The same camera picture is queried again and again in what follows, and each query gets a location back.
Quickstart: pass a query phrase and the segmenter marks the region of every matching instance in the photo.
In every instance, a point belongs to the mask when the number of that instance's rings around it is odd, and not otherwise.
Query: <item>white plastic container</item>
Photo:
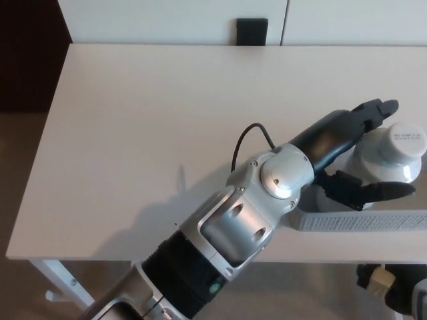
[[[411,183],[421,172],[421,156],[426,150],[427,136],[423,129],[399,122],[366,134],[341,167],[334,169],[363,180],[364,185],[380,181]],[[321,188],[316,191],[316,204],[320,212],[351,211],[327,198]],[[367,203],[364,209],[372,205]]]

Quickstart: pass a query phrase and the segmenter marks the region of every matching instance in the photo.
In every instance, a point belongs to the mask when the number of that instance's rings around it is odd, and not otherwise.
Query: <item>table leg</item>
[[[81,310],[85,310],[94,302],[92,296],[59,260],[30,260],[30,262]]]
[[[395,311],[393,311],[392,312],[392,316],[393,316],[393,320],[404,320],[403,319],[403,315],[401,315],[400,313],[398,313],[398,312],[395,312]]]

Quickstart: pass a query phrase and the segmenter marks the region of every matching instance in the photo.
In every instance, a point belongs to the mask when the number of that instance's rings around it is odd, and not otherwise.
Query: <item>white table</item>
[[[33,262],[81,308],[59,262],[145,259],[230,171],[263,123],[284,143],[335,109],[397,99],[427,130],[427,48],[71,45],[7,256]],[[243,161],[268,148],[260,132]],[[281,227],[258,261],[427,262],[427,231]]]

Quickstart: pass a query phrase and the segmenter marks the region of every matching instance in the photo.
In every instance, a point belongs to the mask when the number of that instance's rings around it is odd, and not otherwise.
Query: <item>screw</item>
[[[161,310],[161,313],[163,313],[163,315],[161,316],[163,320],[172,320],[171,315],[167,313],[166,309]]]

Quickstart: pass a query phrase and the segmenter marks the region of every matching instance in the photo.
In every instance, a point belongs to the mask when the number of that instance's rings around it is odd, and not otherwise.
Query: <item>robotic arm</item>
[[[306,185],[316,183],[356,210],[413,193],[405,183],[362,186],[354,177],[324,171],[397,109],[397,101],[377,99],[334,111],[289,143],[252,157],[80,319],[192,319],[269,243]]]

